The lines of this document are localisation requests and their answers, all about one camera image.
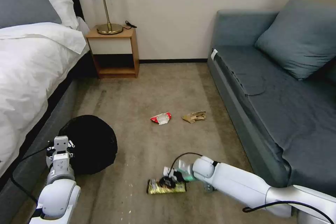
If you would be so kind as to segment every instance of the power cord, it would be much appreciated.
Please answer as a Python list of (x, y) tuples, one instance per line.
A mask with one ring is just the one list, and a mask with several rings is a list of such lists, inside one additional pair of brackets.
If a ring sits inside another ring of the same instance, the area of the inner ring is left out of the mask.
[(272, 202), (272, 203), (268, 203), (268, 204), (264, 204), (264, 205), (261, 205), (261, 206), (257, 206), (255, 208), (245, 207), (245, 208), (243, 208), (243, 212), (244, 213), (250, 213), (250, 212), (254, 212), (256, 210), (259, 210), (261, 208), (265, 208), (265, 207), (268, 207), (268, 206), (270, 207), (270, 206), (273, 206), (273, 205), (280, 205), (280, 204), (295, 204), (295, 205), (301, 205), (301, 206), (304, 206), (304, 207), (308, 207), (310, 209), (315, 210), (319, 214), (323, 215), (330, 222), (330, 224), (334, 224), (334, 222), (332, 221), (332, 219), (330, 219), (329, 216), (326, 215), (325, 213), (323, 213), (321, 210), (319, 210), (319, 209), (317, 209), (317, 208), (315, 208), (313, 206), (307, 205), (305, 203), (297, 202), (297, 201), (275, 201), (275, 202)]
[[(30, 158), (31, 156), (34, 156), (34, 155), (36, 155), (37, 153), (40, 153), (40, 152), (46, 150), (48, 147), (49, 147), (49, 146), (46, 146), (46, 147), (44, 147), (43, 149), (38, 150), (38, 151), (36, 151), (36, 152), (33, 152), (32, 154), (29, 154), (28, 156), (22, 158), (22, 159), (19, 161), (18, 165), (19, 165), (21, 162), (25, 161), (26, 159)], [(10, 175), (10, 180), (12, 181), (12, 183), (13, 183), (15, 186), (17, 186), (21, 191), (23, 191), (23, 192), (24, 192), (24, 193), (25, 193), (25, 194), (26, 194), (32, 201), (34, 201), (34, 203), (35, 203), (36, 206), (37, 206), (37, 199), (36, 199), (36, 198), (35, 198), (35, 197), (34, 197), (28, 190), (26, 190), (22, 185), (20, 185), (20, 184), (14, 179), (14, 177), (13, 177), (13, 172), (12, 172), (12, 174)]]
[(169, 175), (170, 172), (172, 171), (173, 166), (174, 166), (174, 164), (176, 163), (176, 161), (177, 161), (180, 157), (182, 157), (182, 156), (184, 156), (184, 155), (187, 155), (187, 154), (194, 154), (194, 155), (198, 155), (198, 156), (203, 156), (203, 155), (198, 154), (198, 153), (195, 153), (195, 152), (185, 152), (185, 153), (181, 154), (180, 156), (178, 156), (177, 158), (175, 158), (173, 164), (172, 164), (171, 167), (170, 167), (170, 170), (169, 170), (169, 172), (168, 172), (168, 175)]
[(131, 23), (128, 22), (127, 20), (125, 21), (125, 24), (126, 24), (127, 26), (129, 26), (129, 28), (126, 28), (125, 26), (123, 26), (126, 30), (130, 30), (130, 29), (132, 29), (132, 28), (138, 28), (137, 26), (131, 24)]

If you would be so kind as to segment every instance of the sofa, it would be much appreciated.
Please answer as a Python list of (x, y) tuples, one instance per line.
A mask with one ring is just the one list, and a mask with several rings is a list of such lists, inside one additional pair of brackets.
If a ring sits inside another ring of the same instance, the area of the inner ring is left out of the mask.
[(336, 196), (336, 85), (322, 70), (297, 80), (255, 47), (277, 15), (218, 11), (208, 67), (253, 172)]

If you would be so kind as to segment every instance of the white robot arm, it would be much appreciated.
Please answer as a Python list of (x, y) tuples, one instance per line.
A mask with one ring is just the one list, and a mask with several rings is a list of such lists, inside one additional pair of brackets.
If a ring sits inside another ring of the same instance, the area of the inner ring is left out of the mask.
[[(189, 166), (180, 160), (179, 170), (213, 186), (250, 208), (277, 201), (297, 202), (309, 207), (289, 203), (263, 209), (280, 217), (290, 217), (292, 207), (295, 207), (299, 210), (297, 220), (299, 224), (336, 222), (336, 198), (306, 187), (292, 185), (286, 188), (274, 188), (255, 174), (225, 163), (218, 163), (205, 156), (198, 158)], [(326, 214), (331, 221), (310, 206)]]
[(74, 171), (70, 165), (71, 153), (68, 137), (59, 136), (54, 139), (54, 146), (47, 150), (50, 172), (45, 186), (39, 196), (36, 210), (29, 224), (69, 224), (71, 215), (77, 204), (81, 188), (74, 181)]

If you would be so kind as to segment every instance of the black baseboard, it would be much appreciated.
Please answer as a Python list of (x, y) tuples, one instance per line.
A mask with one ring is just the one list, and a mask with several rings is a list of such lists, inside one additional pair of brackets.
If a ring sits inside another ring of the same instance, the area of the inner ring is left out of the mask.
[(207, 58), (201, 59), (140, 59), (140, 64), (152, 64), (152, 63), (204, 63), (207, 62)]

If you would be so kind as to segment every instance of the lamp stem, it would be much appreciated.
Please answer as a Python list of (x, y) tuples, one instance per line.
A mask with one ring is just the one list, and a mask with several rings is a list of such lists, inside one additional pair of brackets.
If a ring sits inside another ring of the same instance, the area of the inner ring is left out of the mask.
[(107, 11), (106, 1), (103, 0), (103, 3), (104, 3), (105, 14), (106, 14), (106, 19), (107, 19), (107, 27), (108, 27), (109, 30), (111, 30), (112, 27), (111, 27), (110, 19), (108, 17), (109, 16), (109, 12)]

